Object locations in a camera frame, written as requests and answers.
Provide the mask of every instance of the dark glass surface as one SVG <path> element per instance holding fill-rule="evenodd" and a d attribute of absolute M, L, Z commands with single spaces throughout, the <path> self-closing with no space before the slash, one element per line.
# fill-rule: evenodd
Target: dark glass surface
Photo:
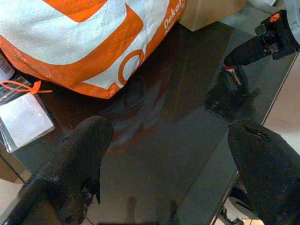
<path fill-rule="evenodd" d="M 222 62 L 249 38 L 219 22 L 197 32 L 176 25 L 110 100 L 44 82 L 43 89 L 53 93 L 40 97 L 56 130 L 14 155 L 34 172 L 69 130 L 103 115 L 115 137 L 101 166 L 99 215 L 90 219 L 210 224 L 237 174 L 227 145 L 229 123 L 262 122 L 294 59 L 265 58 L 246 66 L 238 87 Z"/>

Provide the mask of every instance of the plastic packaging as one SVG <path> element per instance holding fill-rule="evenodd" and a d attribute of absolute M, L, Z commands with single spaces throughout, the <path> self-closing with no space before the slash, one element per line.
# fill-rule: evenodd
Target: plastic packaging
<path fill-rule="evenodd" d="M 29 84 L 23 77 L 16 81 Z M 37 94 L 0 89 L 0 132 L 8 152 L 53 130 L 54 124 Z"/>

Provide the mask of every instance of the cardboard box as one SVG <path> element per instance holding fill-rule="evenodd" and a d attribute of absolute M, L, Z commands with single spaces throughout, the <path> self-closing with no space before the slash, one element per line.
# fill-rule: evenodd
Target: cardboard box
<path fill-rule="evenodd" d="M 191 31 L 242 11 L 247 0 L 188 0 L 180 23 Z"/>

